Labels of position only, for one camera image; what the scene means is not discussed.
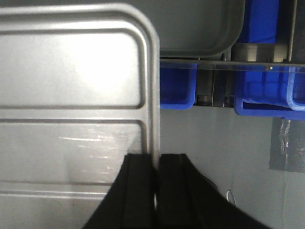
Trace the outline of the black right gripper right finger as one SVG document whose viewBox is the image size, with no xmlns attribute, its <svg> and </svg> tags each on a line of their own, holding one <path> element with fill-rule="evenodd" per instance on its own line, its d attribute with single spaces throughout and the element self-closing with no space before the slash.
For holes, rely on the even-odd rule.
<svg viewBox="0 0 305 229">
<path fill-rule="evenodd" d="M 185 154 L 159 159 L 157 220 L 160 229 L 265 229 L 226 200 Z"/>
</svg>

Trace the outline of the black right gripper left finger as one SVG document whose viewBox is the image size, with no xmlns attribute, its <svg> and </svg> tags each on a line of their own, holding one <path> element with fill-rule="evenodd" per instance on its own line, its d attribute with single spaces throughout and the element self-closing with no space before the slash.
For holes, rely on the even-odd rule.
<svg viewBox="0 0 305 229">
<path fill-rule="evenodd" d="M 150 154 L 127 154 L 84 229 L 153 229 L 155 172 Z"/>
</svg>

